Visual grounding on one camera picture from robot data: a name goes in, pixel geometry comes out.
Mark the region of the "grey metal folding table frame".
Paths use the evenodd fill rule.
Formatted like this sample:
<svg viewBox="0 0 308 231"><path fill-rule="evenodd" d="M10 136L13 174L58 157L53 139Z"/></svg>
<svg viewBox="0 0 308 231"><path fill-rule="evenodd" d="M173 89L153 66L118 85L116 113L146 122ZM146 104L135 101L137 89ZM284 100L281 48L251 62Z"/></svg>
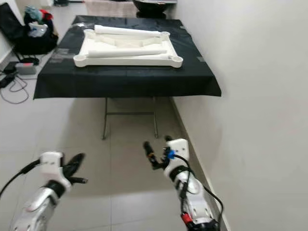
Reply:
<svg viewBox="0 0 308 231"><path fill-rule="evenodd" d="M108 117L109 116L152 116L153 118L153 128L154 128L154 138L159 138L159 126L158 126L158 117L156 112L157 99L156 97L152 97L152 110L151 111L143 111L143 112L110 112L109 111L109 99L105 98L104 105L104 115L103 115L103 125L102 125L102 140L105 140L107 135L107 125L108 125Z"/></svg>

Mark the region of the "black round basin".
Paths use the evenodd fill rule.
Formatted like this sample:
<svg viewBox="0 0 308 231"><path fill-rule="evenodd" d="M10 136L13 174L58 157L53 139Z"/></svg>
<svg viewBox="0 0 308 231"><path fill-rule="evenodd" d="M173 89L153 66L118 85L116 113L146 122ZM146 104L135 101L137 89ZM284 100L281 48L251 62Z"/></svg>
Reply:
<svg viewBox="0 0 308 231"><path fill-rule="evenodd" d="M132 0L137 8L137 18L167 19L165 11L178 3L178 0Z"/></svg>

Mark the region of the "colourful clothes pile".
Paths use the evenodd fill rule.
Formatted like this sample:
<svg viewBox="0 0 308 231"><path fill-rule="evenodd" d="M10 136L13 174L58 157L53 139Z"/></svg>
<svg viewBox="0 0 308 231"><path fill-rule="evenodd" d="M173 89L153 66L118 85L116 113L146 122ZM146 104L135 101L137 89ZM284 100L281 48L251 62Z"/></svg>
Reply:
<svg viewBox="0 0 308 231"><path fill-rule="evenodd" d="M25 7L25 24L28 25L28 36L33 38L43 37L49 31L53 15L44 9L32 6Z"/></svg>

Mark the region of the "black router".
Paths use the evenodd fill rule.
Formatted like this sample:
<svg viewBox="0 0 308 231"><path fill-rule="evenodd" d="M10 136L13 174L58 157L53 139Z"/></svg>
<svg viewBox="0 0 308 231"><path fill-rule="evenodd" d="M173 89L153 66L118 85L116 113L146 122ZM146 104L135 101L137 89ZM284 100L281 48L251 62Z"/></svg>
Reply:
<svg viewBox="0 0 308 231"><path fill-rule="evenodd" d="M19 59L19 62L25 63L25 64L38 65L40 63L40 59L38 59L35 56L28 56L28 57L24 57L22 59Z"/></svg>

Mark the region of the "black power adapter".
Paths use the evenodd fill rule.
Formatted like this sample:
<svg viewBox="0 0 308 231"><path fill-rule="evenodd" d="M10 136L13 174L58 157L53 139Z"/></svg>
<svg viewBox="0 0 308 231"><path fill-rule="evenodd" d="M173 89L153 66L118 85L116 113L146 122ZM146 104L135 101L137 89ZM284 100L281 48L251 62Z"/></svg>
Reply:
<svg viewBox="0 0 308 231"><path fill-rule="evenodd" d="M15 79L15 73L4 74L3 78L0 80L0 88L6 88Z"/></svg>

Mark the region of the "white plastic table leg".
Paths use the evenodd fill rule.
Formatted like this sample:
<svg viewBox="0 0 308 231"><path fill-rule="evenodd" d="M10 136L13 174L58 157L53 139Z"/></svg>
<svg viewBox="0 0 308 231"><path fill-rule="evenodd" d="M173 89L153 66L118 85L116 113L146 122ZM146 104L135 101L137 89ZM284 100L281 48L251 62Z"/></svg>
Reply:
<svg viewBox="0 0 308 231"><path fill-rule="evenodd" d="M148 31L143 29L128 29L128 28L115 28L103 25L94 25L94 31L97 34L113 34L113 35L127 35L135 37L169 37L171 33L167 31Z"/></svg>
<svg viewBox="0 0 308 231"><path fill-rule="evenodd" d="M86 57L92 59L106 59L113 57L157 55L167 53L167 49L90 49Z"/></svg>

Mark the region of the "black duffel bag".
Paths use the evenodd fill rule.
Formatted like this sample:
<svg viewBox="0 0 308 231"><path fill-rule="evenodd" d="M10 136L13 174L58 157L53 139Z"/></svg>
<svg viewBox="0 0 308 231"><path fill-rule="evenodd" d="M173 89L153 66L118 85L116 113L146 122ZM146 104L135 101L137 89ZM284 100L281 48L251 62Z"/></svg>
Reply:
<svg viewBox="0 0 308 231"><path fill-rule="evenodd" d="M45 10L42 12L42 24L47 26L41 37L31 37L29 35L29 23L35 22L29 15L24 16L26 25L22 26L22 31L14 40L14 50L22 55L40 55L51 52L58 44L59 35L53 24L53 15Z"/></svg>

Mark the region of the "beige fabric ottoman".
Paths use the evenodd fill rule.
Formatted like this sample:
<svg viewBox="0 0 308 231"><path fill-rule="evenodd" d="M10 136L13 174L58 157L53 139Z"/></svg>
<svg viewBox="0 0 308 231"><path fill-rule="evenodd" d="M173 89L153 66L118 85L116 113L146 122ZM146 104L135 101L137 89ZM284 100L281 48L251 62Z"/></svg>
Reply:
<svg viewBox="0 0 308 231"><path fill-rule="evenodd" d="M88 15L99 17L136 17L137 8L131 1L84 0Z"/></svg>

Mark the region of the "white plastic table top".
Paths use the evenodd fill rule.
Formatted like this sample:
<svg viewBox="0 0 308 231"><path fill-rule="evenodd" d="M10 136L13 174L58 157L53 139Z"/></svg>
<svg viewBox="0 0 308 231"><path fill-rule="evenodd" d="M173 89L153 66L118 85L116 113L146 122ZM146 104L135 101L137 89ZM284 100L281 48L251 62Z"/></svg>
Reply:
<svg viewBox="0 0 308 231"><path fill-rule="evenodd" d="M127 35L97 34L94 29L84 29L84 40L79 53L73 57L77 67L90 65L120 65L120 66L170 66L180 68L183 65L181 57L172 45L169 37L135 37ZM90 49L167 49L167 53L157 55L141 55L92 59L86 57Z"/></svg>

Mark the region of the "grey electronic box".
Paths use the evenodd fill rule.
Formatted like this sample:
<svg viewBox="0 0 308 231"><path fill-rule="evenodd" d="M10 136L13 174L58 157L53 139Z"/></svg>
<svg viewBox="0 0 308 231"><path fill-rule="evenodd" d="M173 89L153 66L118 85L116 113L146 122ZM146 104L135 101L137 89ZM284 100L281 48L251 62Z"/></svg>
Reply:
<svg viewBox="0 0 308 231"><path fill-rule="evenodd" d="M34 63L22 63L15 64L15 69L20 75L35 75L37 74L37 65Z"/></svg>

